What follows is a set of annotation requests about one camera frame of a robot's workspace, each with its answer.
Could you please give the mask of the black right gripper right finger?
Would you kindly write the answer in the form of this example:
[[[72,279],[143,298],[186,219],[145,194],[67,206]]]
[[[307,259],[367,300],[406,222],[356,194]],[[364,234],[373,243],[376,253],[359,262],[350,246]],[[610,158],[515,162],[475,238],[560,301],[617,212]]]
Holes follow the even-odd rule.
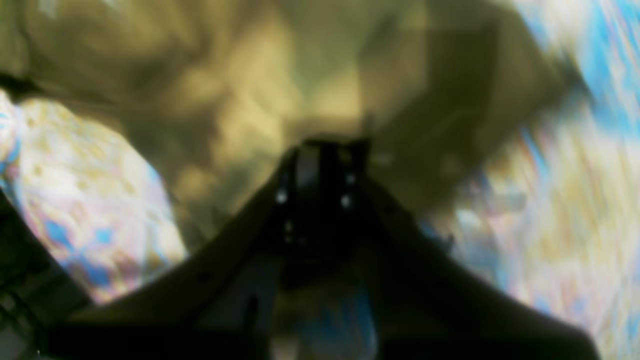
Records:
[[[383,360],[598,360],[588,335],[495,289],[450,256],[452,239],[424,235],[365,174],[365,140],[327,144],[339,230],[370,299]]]

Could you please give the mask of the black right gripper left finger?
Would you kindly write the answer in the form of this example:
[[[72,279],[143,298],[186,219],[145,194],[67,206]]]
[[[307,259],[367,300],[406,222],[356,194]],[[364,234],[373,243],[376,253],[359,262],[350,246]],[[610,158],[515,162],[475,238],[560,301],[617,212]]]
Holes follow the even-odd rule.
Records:
[[[180,360],[200,354],[266,357],[275,299],[287,269],[330,254],[316,223],[325,151],[308,142],[217,239],[152,284],[76,312],[46,334],[60,360]]]

